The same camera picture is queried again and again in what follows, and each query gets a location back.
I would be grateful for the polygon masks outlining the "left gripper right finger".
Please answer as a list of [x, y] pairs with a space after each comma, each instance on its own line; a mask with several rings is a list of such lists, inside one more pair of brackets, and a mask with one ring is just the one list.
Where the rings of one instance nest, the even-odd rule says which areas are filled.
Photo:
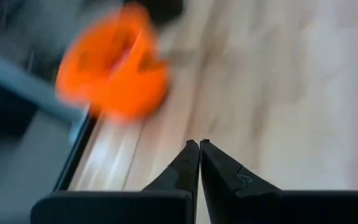
[[358, 224], [358, 190], [282, 190], [200, 142], [211, 224]]

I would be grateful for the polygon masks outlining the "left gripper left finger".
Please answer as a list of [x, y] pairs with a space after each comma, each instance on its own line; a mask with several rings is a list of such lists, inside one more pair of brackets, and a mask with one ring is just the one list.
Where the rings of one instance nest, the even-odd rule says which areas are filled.
[[39, 200], [31, 224], [195, 224], [200, 150], [194, 140], [141, 191], [58, 191]]

